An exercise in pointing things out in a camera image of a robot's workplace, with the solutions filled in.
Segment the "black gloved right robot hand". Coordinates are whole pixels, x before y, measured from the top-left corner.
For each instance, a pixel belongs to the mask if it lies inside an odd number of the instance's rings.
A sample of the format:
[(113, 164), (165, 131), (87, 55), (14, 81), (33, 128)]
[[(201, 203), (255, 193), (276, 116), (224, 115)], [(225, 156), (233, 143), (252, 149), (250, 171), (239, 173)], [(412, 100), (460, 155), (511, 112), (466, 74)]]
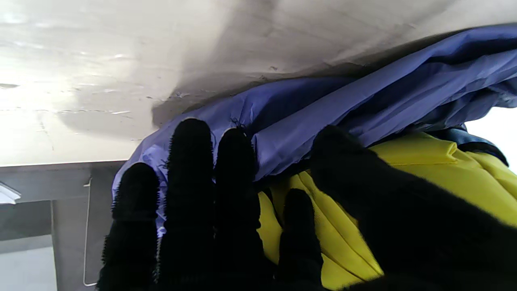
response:
[[(311, 149), (316, 186), (358, 221), (383, 275), (346, 291), (515, 291), (516, 228), (420, 177), (395, 169), (338, 127)], [(268, 265), (251, 138), (227, 129), (212, 153), (204, 121), (170, 140), (166, 233), (158, 239), (158, 177), (139, 162), (120, 180), (98, 291), (323, 291), (309, 196), (291, 189), (280, 259)]]

